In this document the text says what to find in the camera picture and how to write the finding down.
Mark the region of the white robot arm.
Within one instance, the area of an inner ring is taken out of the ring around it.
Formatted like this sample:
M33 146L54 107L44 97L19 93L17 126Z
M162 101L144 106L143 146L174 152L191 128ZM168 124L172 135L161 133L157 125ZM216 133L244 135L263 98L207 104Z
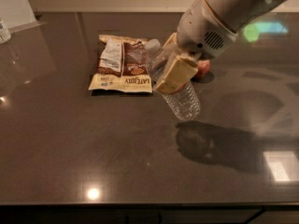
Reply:
M167 40L170 59L154 89L161 94L177 92L197 73L200 60L222 55L241 28L285 1L195 0Z

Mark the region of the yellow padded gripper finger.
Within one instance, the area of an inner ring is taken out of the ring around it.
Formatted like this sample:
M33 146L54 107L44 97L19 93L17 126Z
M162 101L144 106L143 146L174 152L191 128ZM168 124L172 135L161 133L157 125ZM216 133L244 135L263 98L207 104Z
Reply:
M171 94L184 86L198 70L197 62L186 56L177 55L166 64L163 74L157 80L154 89L161 94Z
M172 46L177 44L177 34L173 33L169 36L169 38L164 43L164 47Z

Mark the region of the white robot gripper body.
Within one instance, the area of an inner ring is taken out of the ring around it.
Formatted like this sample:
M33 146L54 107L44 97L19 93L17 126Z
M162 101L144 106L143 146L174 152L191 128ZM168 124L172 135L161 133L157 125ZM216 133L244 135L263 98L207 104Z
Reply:
M177 43L204 60L219 57L236 41L237 33L227 28L206 0L195 0L181 17Z

